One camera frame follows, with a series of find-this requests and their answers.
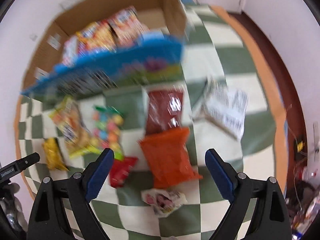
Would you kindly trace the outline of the dark red snack packet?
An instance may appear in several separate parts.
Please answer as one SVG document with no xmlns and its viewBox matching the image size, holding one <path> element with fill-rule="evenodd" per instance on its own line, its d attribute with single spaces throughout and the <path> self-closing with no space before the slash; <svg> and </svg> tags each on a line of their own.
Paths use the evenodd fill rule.
<svg viewBox="0 0 320 240">
<path fill-rule="evenodd" d="M 155 134 L 181 126 L 183 90 L 162 89 L 148 92 L 145 134 Z"/>
</svg>

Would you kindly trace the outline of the orange panda snack packet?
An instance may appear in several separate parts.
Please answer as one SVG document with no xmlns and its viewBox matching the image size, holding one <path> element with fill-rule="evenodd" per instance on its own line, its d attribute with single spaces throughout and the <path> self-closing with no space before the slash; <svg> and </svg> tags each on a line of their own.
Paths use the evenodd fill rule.
<svg viewBox="0 0 320 240">
<path fill-rule="evenodd" d="M 107 22 L 116 36 L 116 44 L 119 47 L 132 46 L 140 35 L 149 31 L 149 28 L 139 21 L 133 6 L 118 11 L 109 17 Z"/>
</svg>

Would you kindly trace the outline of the red triangular snack packet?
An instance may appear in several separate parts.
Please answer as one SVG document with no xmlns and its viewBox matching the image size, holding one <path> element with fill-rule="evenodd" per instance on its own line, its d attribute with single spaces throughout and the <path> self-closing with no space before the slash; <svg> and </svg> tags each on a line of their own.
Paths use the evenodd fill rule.
<svg viewBox="0 0 320 240">
<path fill-rule="evenodd" d="M 123 160 L 114 159 L 109 172 L 110 186 L 113 188 L 123 187 L 125 180 L 138 161 L 137 157 L 124 157 Z"/>
</svg>

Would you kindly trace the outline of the small yellow snack packet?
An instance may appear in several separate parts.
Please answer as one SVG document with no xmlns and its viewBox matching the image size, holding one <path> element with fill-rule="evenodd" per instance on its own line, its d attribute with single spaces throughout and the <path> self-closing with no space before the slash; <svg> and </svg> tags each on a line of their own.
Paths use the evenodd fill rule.
<svg viewBox="0 0 320 240">
<path fill-rule="evenodd" d="M 56 138 L 45 139 L 42 147 L 46 155 L 46 163 L 49 170 L 68 171 Z"/>
</svg>

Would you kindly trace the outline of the brown cardboard box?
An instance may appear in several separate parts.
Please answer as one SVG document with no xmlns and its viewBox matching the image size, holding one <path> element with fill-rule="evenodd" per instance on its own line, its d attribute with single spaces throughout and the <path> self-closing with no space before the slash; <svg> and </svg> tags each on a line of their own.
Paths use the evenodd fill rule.
<svg viewBox="0 0 320 240">
<path fill-rule="evenodd" d="M 44 32 L 21 93 L 56 101 L 179 81 L 186 30 L 181 0 L 83 0 Z"/>
</svg>

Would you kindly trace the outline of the red white snack packet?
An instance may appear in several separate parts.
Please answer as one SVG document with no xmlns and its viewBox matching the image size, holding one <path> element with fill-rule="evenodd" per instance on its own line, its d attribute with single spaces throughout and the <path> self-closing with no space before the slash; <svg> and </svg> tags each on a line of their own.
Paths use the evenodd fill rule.
<svg viewBox="0 0 320 240">
<path fill-rule="evenodd" d="M 78 37 L 72 35 L 63 46 L 62 64 L 71 66 L 78 57 Z"/>
</svg>

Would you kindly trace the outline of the yellow egg biscuit bag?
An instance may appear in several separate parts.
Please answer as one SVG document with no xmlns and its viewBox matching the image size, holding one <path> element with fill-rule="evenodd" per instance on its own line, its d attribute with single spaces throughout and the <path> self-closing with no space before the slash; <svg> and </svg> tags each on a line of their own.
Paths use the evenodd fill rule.
<svg viewBox="0 0 320 240">
<path fill-rule="evenodd" d="M 49 117 L 63 134 L 70 158 L 89 153 L 101 153 L 82 120 L 77 102 L 71 96 L 65 96 Z"/>
</svg>

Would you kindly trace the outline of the colorful candy ball bag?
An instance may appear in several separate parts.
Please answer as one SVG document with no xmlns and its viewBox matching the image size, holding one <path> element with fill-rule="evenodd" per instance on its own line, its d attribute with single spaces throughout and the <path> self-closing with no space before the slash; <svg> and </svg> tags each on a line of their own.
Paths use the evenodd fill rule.
<svg viewBox="0 0 320 240">
<path fill-rule="evenodd" d="M 124 160 L 124 153 L 120 145 L 121 127 L 124 118 L 119 111 L 110 106 L 94 106 L 93 120 L 95 127 L 93 135 L 97 139 L 100 149 L 110 148 L 114 158 Z"/>
</svg>

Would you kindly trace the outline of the white printed snack packet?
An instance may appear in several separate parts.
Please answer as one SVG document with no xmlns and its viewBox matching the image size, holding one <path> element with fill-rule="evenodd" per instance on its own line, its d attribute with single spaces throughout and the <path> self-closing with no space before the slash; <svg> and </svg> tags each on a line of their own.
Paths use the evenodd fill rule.
<svg viewBox="0 0 320 240">
<path fill-rule="evenodd" d="M 248 105 L 246 92 L 208 80 L 203 94 L 192 107 L 192 119 L 206 119 L 240 141 L 245 130 Z"/>
</svg>

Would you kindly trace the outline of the orange chip bag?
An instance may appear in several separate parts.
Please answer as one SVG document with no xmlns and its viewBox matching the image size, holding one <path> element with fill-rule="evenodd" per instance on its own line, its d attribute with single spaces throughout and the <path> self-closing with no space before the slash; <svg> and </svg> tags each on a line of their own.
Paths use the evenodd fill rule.
<svg viewBox="0 0 320 240">
<path fill-rule="evenodd" d="M 139 146 L 153 175 L 153 187 L 168 189 L 180 183 L 199 180 L 203 176 L 194 171 L 185 143 L 190 130 L 172 128 L 150 134 L 139 140 Z"/>
</svg>

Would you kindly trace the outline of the yellow Sedaap noodle packet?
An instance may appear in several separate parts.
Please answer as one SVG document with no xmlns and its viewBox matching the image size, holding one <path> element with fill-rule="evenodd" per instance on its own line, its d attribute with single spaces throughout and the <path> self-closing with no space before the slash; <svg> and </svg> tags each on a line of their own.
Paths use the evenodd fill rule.
<svg viewBox="0 0 320 240">
<path fill-rule="evenodd" d="M 76 33 L 78 37 L 78 52 L 109 50 L 116 48 L 112 29 L 107 21 L 92 22 Z"/>
</svg>

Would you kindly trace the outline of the pink white small packet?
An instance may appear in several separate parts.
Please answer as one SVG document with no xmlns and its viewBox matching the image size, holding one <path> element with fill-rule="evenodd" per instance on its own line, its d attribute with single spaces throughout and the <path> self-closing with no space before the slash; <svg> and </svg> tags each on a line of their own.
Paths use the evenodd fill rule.
<svg viewBox="0 0 320 240">
<path fill-rule="evenodd" d="M 141 198 L 144 203 L 153 208 L 158 218 L 165 218 L 186 205 L 185 194 L 178 191 L 167 191 L 160 189 L 149 189 L 141 192 Z"/>
</svg>

